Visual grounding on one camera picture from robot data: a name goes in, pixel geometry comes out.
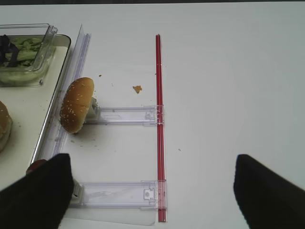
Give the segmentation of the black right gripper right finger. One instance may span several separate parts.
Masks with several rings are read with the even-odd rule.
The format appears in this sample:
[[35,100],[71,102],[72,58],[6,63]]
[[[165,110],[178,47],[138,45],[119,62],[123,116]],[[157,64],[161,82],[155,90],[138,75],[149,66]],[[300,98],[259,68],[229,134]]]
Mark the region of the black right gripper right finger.
[[305,227],[305,191],[249,155],[236,158],[233,191],[249,228]]

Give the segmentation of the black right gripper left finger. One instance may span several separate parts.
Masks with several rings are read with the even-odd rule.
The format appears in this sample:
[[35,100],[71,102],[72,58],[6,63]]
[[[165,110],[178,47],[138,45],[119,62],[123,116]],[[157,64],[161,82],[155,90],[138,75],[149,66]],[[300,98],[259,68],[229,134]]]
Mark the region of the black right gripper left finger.
[[57,229],[70,204],[73,177],[69,154],[57,154],[0,192],[2,229]]

